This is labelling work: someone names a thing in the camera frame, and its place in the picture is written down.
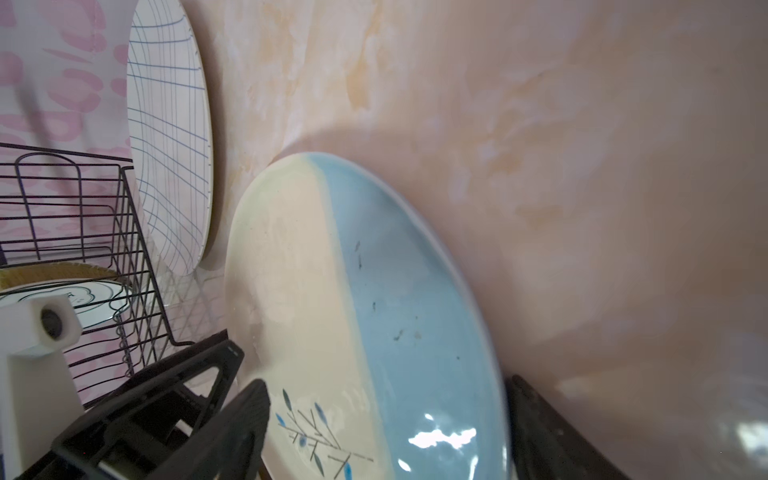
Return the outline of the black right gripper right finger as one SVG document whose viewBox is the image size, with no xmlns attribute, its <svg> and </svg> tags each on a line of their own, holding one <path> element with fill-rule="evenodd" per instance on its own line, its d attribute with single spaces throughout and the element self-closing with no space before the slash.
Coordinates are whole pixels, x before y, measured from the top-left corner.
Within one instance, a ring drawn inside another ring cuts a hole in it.
<svg viewBox="0 0 768 480">
<path fill-rule="evenodd" d="M 517 479 L 628 479 L 521 376 L 505 389 Z"/>
</svg>

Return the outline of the green woven bamboo tray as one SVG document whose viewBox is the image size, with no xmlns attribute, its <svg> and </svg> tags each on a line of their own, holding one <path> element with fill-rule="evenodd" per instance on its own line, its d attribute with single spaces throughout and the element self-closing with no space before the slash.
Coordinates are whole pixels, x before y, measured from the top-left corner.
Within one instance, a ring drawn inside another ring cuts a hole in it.
<svg viewBox="0 0 768 480">
<path fill-rule="evenodd" d="M 116 278 L 114 270 L 85 263 L 40 263 L 1 270 L 1 290 L 59 280 L 101 280 Z"/>
</svg>

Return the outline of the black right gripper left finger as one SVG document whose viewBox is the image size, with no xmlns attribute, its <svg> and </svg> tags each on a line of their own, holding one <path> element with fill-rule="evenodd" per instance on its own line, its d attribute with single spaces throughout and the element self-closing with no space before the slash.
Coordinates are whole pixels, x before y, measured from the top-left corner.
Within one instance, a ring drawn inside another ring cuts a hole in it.
<svg viewBox="0 0 768 480">
<path fill-rule="evenodd" d="M 268 388 L 256 379 L 148 477 L 255 479 L 269 419 Z"/>
</svg>

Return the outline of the cream and blue plate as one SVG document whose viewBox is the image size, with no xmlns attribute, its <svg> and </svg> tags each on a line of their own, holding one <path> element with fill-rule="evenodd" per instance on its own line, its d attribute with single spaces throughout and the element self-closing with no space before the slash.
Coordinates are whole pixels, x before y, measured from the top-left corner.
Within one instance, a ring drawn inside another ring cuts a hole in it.
<svg viewBox="0 0 768 480">
<path fill-rule="evenodd" d="M 506 398 L 461 273 L 415 209 L 324 153 L 245 190 L 225 266 L 239 383 L 263 380 L 274 479 L 507 479 Z"/>
</svg>

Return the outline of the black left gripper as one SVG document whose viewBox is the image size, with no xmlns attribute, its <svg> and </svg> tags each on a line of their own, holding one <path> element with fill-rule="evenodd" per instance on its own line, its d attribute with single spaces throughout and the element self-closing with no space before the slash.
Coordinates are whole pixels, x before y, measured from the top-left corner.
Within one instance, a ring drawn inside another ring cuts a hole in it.
<svg viewBox="0 0 768 480">
<path fill-rule="evenodd" d="M 164 358 L 94 405 L 19 479 L 145 479 L 222 409 L 243 361 L 228 338 Z"/>
</svg>

